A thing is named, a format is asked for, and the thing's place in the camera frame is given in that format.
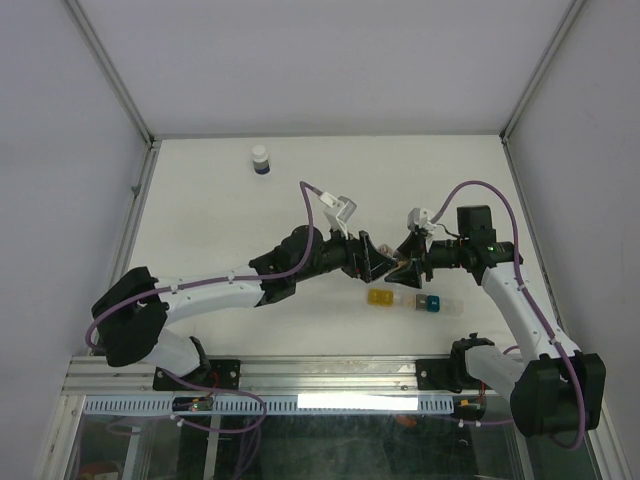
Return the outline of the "clear bottle yellow pills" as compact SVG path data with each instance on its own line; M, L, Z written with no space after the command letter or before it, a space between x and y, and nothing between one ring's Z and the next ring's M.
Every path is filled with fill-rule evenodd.
M395 271L398 269L403 268L407 263L408 263L408 259L403 256L398 250L392 248L391 246L387 245L387 244L381 244L377 247L377 250L379 253L392 258L395 262L394 267L391 269L391 271Z

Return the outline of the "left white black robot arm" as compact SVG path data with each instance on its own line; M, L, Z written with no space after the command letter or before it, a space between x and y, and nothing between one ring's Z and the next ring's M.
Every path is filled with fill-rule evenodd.
M198 388L210 373L201 342L175 334L169 325L222 309L275 304L294 295L298 283L334 270L370 283L397 265L365 231L357 237L334 232L325 239L317 228L303 225L273 250L213 279L162 280L147 267L136 267L91 308L97 347L113 368L144 362Z

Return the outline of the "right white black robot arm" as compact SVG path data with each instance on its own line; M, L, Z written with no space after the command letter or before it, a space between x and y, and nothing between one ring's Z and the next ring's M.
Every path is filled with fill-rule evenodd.
M515 425L526 437L596 429L606 379L600 356L583 353L546 318L513 243L498 241L489 206L460 207L457 221L458 239L436 241L431 212L412 209L409 235L397 249L404 263L385 280L419 288L437 269L464 269L502 314L521 357L515 360L493 341L471 334L453 342L433 382L451 391L484 383L508 401Z

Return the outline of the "white cap blue pill bottle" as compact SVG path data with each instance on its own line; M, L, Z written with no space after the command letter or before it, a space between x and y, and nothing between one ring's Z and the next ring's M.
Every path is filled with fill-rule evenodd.
M254 171L259 175L270 172L270 157L264 145L255 145L251 149L251 158Z

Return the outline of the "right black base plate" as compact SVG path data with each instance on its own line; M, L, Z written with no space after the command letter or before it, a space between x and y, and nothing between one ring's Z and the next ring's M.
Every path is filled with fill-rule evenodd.
M513 388L509 370L487 356L470 353L461 358L436 357L415 361L417 389L462 393L479 390L482 383L499 392Z

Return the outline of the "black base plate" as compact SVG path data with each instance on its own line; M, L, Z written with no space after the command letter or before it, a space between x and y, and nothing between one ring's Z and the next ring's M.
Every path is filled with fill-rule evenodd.
M462 393L479 390L482 383L499 392L513 388L509 370L487 356L470 353L461 358L436 357L415 361L417 389Z
M241 376L239 359L208 358L208 367L199 367L193 373L179 377L178 381L166 371L157 368L152 388L154 391L186 391L192 390L184 382L195 385L201 391L211 388L237 390Z

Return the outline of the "aluminium mounting rail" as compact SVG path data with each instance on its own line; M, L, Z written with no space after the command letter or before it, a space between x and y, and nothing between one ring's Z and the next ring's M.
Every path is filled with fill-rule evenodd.
M244 356L237 390L260 396L299 393L413 394L419 391L415 361L446 355L415 356ZM159 394L152 388L156 368L144 363L111 367L99 356L74 357L62 392L66 395Z

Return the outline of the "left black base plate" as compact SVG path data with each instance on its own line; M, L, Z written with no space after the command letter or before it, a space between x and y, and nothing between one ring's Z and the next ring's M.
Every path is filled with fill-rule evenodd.
M193 373L179 377L178 381L166 371L157 368L152 388L154 391L186 391L192 390L184 382L195 385L201 391L211 388L237 390L241 376L239 359L208 358L208 367L199 367Z

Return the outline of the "right aluminium frame post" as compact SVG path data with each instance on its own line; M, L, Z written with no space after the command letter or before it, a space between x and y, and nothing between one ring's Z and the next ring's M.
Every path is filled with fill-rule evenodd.
M537 61L531 76L529 77L521 95L519 96L508 120L500 131L499 137L502 142L508 142L512 133L516 129L521 117L524 115L534 94L544 80L549 68L553 64L556 56L563 47L566 39L572 32L574 24L578 20L585 6L586 0L572 0L565 9L561 20L556 26L550 40L545 46L541 57Z

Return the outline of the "aluminium frame post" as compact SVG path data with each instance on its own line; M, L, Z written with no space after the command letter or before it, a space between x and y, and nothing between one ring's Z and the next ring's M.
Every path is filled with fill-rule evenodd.
M586 0L572 0L565 9L561 20L556 26L550 40L545 46L541 57L537 61L531 76L529 77L521 95L519 96L508 120L500 131L499 137L502 142L508 142L512 133L516 129L521 117L524 115L534 94L544 80L549 68L553 64L556 56L563 47L566 39L572 32L574 24L578 20L585 6Z
M77 0L62 0L61 3L135 131L147 146L152 146L154 134L135 104L83 5Z

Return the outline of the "left aluminium frame post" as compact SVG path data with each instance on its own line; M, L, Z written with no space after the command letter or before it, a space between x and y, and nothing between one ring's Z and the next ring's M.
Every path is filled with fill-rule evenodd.
M83 5L77 0L62 0L61 3L135 131L147 146L152 146L154 134L135 104Z

